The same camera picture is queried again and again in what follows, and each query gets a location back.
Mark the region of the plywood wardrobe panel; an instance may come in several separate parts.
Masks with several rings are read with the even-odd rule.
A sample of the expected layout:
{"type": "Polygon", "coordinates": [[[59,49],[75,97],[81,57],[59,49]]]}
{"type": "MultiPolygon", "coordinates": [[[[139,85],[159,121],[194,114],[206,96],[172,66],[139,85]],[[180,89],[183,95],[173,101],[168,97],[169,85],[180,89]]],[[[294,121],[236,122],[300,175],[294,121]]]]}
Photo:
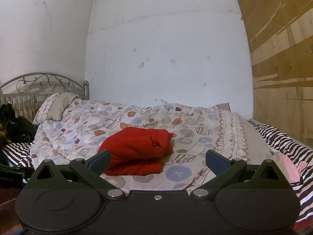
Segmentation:
{"type": "Polygon", "coordinates": [[[254,118],[312,145],[312,0],[238,0],[254,118]]]}

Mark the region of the metal bed headboard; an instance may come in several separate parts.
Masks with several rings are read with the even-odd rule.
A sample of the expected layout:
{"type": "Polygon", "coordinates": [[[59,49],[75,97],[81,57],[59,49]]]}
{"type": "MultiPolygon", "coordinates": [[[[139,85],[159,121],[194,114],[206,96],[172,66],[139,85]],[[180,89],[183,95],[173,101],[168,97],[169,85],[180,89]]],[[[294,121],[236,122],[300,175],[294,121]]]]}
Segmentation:
{"type": "Polygon", "coordinates": [[[53,72],[19,75],[1,85],[1,105],[10,103],[16,116],[33,121],[42,103],[57,92],[71,92],[89,100],[89,82],[82,83],[53,72]]]}

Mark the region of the black white striped bedsheet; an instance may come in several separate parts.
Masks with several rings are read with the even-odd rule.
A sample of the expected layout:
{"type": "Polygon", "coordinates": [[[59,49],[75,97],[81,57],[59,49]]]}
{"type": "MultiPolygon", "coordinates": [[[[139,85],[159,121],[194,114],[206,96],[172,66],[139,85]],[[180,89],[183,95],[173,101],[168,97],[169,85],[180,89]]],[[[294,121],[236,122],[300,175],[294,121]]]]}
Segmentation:
{"type": "Polygon", "coordinates": [[[76,119],[74,121],[46,120],[39,125],[30,148],[33,167],[45,158],[66,164],[71,157],[88,158],[95,154],[109,136],[125,129],[165,129],[173,133],[174,150],[162,162],[159,174],[147,176],[107,176],[123,190],[178,190],[191,191],[208,182],[213,172],[205,164],[206,151],[212,149],[226,158],[241,158],[254,164],[270,158],[286,175],[279,154],[286,155],[294,165],[301,161],[308,166],[301,172],[300,182],[292,183],[300,199],[298,228],[312,218],[312,150],[288,137],[276,127],[248,122],[238,115],[228,120],[197,122],[188,119],[175,124],[169,117],[144,121],[117,119],[76,119]]]}

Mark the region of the beige pillow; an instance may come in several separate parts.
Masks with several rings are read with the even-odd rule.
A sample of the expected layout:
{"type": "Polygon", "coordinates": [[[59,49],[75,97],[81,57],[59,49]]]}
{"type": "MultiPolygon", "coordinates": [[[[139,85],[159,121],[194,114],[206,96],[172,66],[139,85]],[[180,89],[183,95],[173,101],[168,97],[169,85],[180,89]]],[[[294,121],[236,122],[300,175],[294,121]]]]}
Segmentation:
{"type": "Polygon", "coordinates": [[[70,92],[58,92],[50,95],[37,111],[33,124],[39,125],[46,120],[62,120],[65,109],[77,98],[79,98],[77,94],[70,92]]]}

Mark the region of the pink cloth on sheet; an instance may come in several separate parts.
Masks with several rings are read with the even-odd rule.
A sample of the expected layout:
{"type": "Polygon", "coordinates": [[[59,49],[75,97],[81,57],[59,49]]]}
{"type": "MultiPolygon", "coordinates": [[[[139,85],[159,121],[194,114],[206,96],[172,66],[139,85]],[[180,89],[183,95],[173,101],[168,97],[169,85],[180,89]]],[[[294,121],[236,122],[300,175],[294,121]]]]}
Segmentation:
{"type": "Polygon", "coordinates": [[[280,160],[284,163],[289,183],[299,183],[301,172],[308,166],[308,163],[301,161],[297,166],[286,155],[279,154],[280,160]]]}

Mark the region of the black bag beside bed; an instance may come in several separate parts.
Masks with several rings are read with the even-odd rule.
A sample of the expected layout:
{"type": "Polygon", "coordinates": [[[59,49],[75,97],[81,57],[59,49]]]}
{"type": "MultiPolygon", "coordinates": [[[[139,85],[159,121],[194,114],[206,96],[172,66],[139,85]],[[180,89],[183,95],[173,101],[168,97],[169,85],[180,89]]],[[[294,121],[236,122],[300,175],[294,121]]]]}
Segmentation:
{"type": "Polygon", "coordinates": [[[16,116],[10,103],[1,105],[1,189],[23,188],[34,167],[30,148],[37,126],[16,116]]]}

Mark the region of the spotted white duvet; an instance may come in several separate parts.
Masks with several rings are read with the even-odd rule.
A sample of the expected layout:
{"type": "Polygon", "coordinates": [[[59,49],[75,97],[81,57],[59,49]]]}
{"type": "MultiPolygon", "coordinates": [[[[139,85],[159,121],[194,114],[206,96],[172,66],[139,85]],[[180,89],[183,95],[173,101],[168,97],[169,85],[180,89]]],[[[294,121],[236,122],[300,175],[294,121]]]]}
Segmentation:
{"type": "Polygon", "coordinates": [[[65,165],[108,150],[111,160],[101,165],[101,176],[125,192],[195,190],[214,176],[205,161],[208,150],[250,165],[268,159],[285,169],[251,123],[218,106],[139,108],[77,98],[58,111],[55,104],[56,97],[46,100],[33,121],[35,168],[45,159],[65,165]]]}

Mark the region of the red garment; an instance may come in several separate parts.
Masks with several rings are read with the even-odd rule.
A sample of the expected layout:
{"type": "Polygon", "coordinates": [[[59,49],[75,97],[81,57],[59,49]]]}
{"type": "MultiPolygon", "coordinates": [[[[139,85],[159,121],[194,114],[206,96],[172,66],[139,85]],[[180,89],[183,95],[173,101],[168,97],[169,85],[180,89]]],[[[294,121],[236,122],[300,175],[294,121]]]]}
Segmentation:
{"type": "Polygon", "coordinates": [[[147,176],[162,171],[162,159],[172,154],[174,134],[165,129],[126,127],[106,138],[98,152],[111,155],[107,176],[147,176]]]}

